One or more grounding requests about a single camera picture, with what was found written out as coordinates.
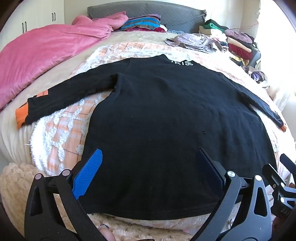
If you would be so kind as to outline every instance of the curtain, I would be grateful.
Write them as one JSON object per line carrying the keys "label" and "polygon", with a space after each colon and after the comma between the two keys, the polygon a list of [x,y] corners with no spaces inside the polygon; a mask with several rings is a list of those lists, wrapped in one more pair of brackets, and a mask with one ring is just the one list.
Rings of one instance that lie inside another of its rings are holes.
{"label": "curtain", "polygon": [[282,111],[296,91],[296,32],[273,0],[260,1],[258,22],[260,67],[271,86],[268,93]]}

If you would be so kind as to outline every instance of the pink duvet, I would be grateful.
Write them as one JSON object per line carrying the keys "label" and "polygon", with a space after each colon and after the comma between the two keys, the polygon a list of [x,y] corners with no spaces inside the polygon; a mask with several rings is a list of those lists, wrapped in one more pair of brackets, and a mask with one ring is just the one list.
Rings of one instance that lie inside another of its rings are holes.
{"label": "pink duvet", "polygon": [[0,109],[41,74],[107,39],[127,20],[125,12],[93,20],[81,15],[72,25],[48,25],[11,41],[0,52]]}

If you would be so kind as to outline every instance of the white cabinet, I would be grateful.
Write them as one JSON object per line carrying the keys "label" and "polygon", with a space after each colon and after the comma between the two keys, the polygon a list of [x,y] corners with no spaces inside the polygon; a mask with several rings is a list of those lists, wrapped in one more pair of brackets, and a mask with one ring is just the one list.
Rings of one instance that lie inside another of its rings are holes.
{"label": "white cabinet", "polygon": [[0,51],[26,31],[55,23],[65,23],[64,0],[24,0],[0,32]]}

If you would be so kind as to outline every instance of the green cloth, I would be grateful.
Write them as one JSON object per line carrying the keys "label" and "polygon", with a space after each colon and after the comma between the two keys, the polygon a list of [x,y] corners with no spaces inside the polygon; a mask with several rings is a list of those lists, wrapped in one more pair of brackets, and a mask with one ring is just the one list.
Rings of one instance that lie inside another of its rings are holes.
{"label": "green cloth", "polygon": [[205,29],[219,29],[221,30],[223,33],[225,32],[225,29],[221,29],[221,28],[218,28],[215,24],[213,23],[209,23],[209,24],[204,24],[203,27]]}

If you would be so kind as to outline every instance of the silver bolt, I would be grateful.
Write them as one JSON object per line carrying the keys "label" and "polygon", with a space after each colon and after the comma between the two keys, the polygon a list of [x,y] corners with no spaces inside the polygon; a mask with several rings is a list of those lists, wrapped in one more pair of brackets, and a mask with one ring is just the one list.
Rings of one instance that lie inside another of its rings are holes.
{"label": "silver bolt", "polygon": [[235,173],[233,171],[228,171],[227,175],[230,177],[235,177]]}
{"label": "silver bolt", "polygon": [[257,181],[259,181],[259,182],[262,181],[262,177],[259,176],[259,175],[256,175],[256,176],[255,176],[255,179],[256,179]]}
{"label": "silver bolt", "polygon": [[35,176],[35,179],[39,180],[41,177],[42,177],[42,175],[41,175],[40,173],[38,173],[38,174]]}
{"label": "silver bolt", "polygon": [[70,171],[69,170],[64,170],[63,172],[62,172],[62,175],[63,176],[68,176],[70,174]]}

